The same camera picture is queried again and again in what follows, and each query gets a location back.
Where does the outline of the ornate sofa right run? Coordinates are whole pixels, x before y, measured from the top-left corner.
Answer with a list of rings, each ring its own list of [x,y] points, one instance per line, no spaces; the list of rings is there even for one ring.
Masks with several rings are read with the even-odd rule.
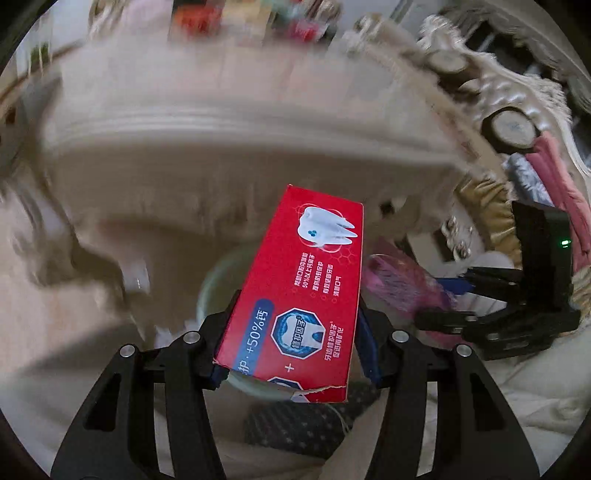
[[[533,74],[517,74],[498,64],[491,53],[469,50],[460,30],[439,15],[424,20],[421,38],[415,43],[407,41],[392,21],[366,15],[354,29],[344,33],[339,45],[349,54],[366,56],[390,70],[402,68],[434,111],[459,136],[471,158],[471,176],[477,183],[500,183],[510,198],[516,197],[516,190],[502,168],[508,156],[496,153],[492,142],[481,133],[486,118],[512,107],[523,113],[534,128],[552,135],[575,186],[585,199],[590,198],[590,173],[576,150],[570,110],[558,83]],[[468,67],[476,68],[479,77],[464,82],[458,94],[446,94],[435,83],[439,74],[420,68],[428,56],[435,54],[464,60]]]

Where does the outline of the magenta pink box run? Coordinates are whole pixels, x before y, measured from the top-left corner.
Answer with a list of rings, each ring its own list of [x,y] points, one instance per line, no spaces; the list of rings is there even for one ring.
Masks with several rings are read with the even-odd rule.
[[[454,306],[453,296],[415,260],[400,251],[392,255],[370,255],[363,267],[363,286],[386,303],[403,325],[413,326],[420,311],[447,312]]]

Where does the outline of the pale green wastebasket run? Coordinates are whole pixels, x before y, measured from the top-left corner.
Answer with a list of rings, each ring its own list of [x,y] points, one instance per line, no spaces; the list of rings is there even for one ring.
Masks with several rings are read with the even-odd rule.
[[[235,291],[242,288],[258,248],[252,243],[238,245],[208,271],[197,297],[195,317],[198,324],[229,305]],[[263,401],[293,401],[296,395],[294,388],[263,382],[234,371],[228,373],[228,382],[242,393]]]

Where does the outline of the orange box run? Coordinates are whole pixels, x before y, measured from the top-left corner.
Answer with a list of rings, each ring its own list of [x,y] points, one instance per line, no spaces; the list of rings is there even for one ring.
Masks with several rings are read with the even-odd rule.
[[[206,3],[185,3],[172,10],[171,26],[188,36],[215,35],[221,26],[222,9]]]

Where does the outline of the pink cloth on sofa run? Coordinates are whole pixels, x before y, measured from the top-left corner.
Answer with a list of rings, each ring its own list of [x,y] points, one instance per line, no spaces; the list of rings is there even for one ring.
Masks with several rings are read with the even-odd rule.
[[[577,273],[590,265],[590,206],[568,172],[557,141],[548,131],[535,140],[533,152],[526,155],[526,160],[538,174],[554,206],[569,215],[573,272]]]

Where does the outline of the round cushion right sofa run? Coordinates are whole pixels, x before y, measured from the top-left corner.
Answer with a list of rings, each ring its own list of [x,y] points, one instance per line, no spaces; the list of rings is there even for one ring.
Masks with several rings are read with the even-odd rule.
[[[482,121],[481,134],[497,153],[525,155],[533,151],[540,130],[522,110],[504,107]]]

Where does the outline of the red toothpaste box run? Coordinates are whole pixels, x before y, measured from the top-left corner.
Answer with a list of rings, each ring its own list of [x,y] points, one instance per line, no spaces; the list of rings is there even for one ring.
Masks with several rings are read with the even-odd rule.
[[[311,403],[346,401],[362,263],[363,205],[287,186],[215,363]]]

